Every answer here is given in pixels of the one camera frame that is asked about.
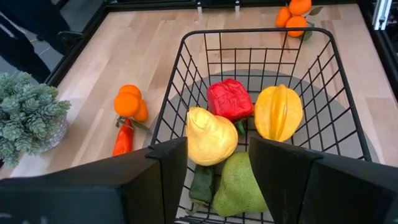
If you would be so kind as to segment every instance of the tangerine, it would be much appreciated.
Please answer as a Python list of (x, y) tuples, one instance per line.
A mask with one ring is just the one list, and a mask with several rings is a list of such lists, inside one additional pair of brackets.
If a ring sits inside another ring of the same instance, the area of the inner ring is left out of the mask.
[(293, 16), (302, 16), (311, 9), (311, 0), (293, 0), (289, 4), (289, 11)]
[(275, 26), (278, 28), (285, 28), (286, 22), (292, 17), (289, 8), (283, 7), (279, 10), (278, 16), (276, 17)]
[(119, 116), (132, 117), (140, 107), (140, 99), (131, 93), (120, 93), (113, 100), (114, 110)]
[(142, 123), (148, 120), (148, 108), (143, 99), (139, 100), (139, 110), (133, 118)]
[[(302, 16), (294, 16), (291, 17), (287, 23), (286, 23), (286, 28), (306, 28), (307, 27), (307, 22), (304, 17)], [(298, 30), (298, 31), (288, 31), (287, 35), (291, 37), (300, 37), (303, 35), (304, 30)]]
[(135, 85), (127, 84), (122, 86), (119, 90), (119, 94), (120, 93), (131, 93), (139, 99), (142, 98), (141, 91), (139, 91), (139, 89)]

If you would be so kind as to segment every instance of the plant pot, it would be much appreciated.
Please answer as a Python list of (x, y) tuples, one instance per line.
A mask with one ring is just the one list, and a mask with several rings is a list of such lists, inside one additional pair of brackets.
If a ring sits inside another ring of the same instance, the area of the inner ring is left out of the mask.
[(68, 121), (66, 118), (62, 118), (59, 119), (58, 123), (60, 125), (60, 129), (56, 133), (50, 134), (46, 137), (46, 141), (48, 141), (50, 144), (48, 147), (43, 148), (41, 152), (46, 152), (50, 149), (55, 148), (55, 146), (58, 146), (60, 144), (63, 137), (65, 137), (68, 129)]

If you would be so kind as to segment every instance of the black wire basket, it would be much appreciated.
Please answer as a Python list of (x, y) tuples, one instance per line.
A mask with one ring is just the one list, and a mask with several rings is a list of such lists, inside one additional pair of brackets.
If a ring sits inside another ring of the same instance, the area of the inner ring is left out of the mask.
[[(309, 40), (292, 38), (288, 31), (311, 32)], [(204, 30), (185, 35), (178, 49), (152, 144), (185, 135), (190, 107), (208, 108), (206, 90), (227, 78), (240, 81), (253, 103), (268, 86), (284, 84), (302, 100), (304, 116), (286, 141), (296, 146), (371, 161), (353, 96), (336, 42), (330, 32), (307, 29)], [(245, 123), (236, 151), (247, 151), (258, 136), (253, 117)], [(216, 169), (219, 180), (222, 164)], [(219, 217), (211, 208), (194, 215), (189, 187), (195, 164), (188, 162), (176, 223), (273, 223), (269, 212)]]

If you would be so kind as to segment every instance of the leaf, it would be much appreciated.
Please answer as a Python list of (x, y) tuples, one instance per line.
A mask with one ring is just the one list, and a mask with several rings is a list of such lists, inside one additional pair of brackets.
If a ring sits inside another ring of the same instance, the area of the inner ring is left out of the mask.
[(316, 7), (314, 9), (312, 9), (308, 15), (309, 16), (315, 16), (322, 10), (322, 8), (323, 8), (323, 6)]
[(145, 126), (144, 124), (142, 124), (141, 122), (138, 122), (138, 121), (136, 121), (136, 120), (134, 120), (134, 119), (131, 119), (131, 118), (130, 118), (130, 121), (131, 121), (131, 124), (132, 124), (133, 126), (139, 128), (139, 129), (143, 129), (144, 131), (146, 131), (146, 132), (148, 132), (148, 133), (152, 133), (152, 131), (151, 131), (147, 126)]
[(126, 127), (128, 127), (128, 128), (130, 128), (130, 129), (132, 129), (132, 130), (134, 130), (134, 128), (132, 127), (132, 126), (130, 126), (130, 125), (128, 125), (126, 122), (124, 122), (122, 119), (120, 119), (119, 121), (118, 121), (118, 123), (119, 124), (122, 124), (122, 125), (124, 125), (124, 126), (126, 126)]
[(310, 27), (315, 27), (315, 24), (313, 24), (312, 22), (307, 21), (308, 24), (310, 24)]
[(307, 41), (310, 37), (312, 36), (312, 31), (305, 31), (304, 36), (303, 36), (303, 40)]

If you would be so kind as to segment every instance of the stem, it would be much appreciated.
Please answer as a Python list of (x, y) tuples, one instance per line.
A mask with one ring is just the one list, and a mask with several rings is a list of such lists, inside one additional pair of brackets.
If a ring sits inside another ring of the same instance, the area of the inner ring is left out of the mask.
[(235, 123), (238, 128), (239, 133), (244, 134), (243, 122), (242, 120)]

